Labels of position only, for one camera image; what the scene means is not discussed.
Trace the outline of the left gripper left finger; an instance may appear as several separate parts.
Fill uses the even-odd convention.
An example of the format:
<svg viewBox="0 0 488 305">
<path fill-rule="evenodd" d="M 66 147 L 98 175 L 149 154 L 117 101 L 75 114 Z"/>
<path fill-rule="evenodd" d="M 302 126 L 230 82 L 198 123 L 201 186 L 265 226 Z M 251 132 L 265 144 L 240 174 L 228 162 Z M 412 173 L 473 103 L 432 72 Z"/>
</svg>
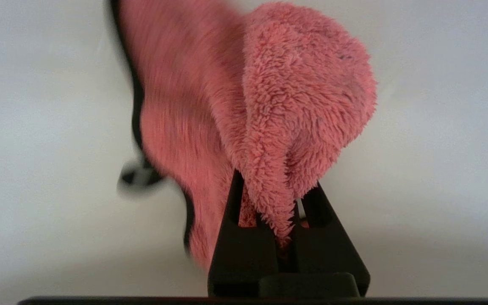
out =
<svg viewBox="0 0 488 305">
<path fill-rule="evenodd" d="M 243 177 L 235 170 L 208 273 L 209 297 L 259 297 L 260 280 L 279 271 L 272 230 L 261 222 L 239 226 L 243 191 Z"/>
</svg>

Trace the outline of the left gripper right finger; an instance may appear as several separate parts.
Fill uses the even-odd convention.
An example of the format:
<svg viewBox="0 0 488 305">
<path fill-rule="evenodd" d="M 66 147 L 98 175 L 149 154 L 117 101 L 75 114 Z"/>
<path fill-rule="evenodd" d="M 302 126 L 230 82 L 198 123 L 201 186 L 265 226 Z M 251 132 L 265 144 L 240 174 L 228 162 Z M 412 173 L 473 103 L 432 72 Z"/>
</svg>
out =
<svg viewBox="0 0 488 305">
<path fill-rule="evenodd" d="M 301 200 L 308 226 L 294 219 L 291 251 L 301 274 L 347 273 L 353 276 L 359 297 L 370 285 L 370 274 L 347 235 L 321 185 Z"/>
</svg>

